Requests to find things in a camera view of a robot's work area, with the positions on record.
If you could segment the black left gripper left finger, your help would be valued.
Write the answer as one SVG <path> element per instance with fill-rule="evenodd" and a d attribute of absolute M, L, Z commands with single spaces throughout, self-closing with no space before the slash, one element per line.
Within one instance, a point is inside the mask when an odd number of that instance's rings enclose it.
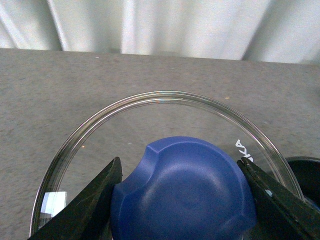
<path fill-rule="evenodd" d="M 111 240 L 113 189 L 122 180 L 122 164 L 115 157 L 62 211 L 30 240 Z"/>

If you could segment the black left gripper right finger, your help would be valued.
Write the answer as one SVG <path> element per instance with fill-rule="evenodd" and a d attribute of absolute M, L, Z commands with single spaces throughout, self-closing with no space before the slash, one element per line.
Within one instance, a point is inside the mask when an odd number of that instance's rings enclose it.
<path fill-rule="evenodd" d="M 251 240 L 318 240 L 320 211 L 298 198 L 246 157 L 238 160 L 254 199 Z"/>

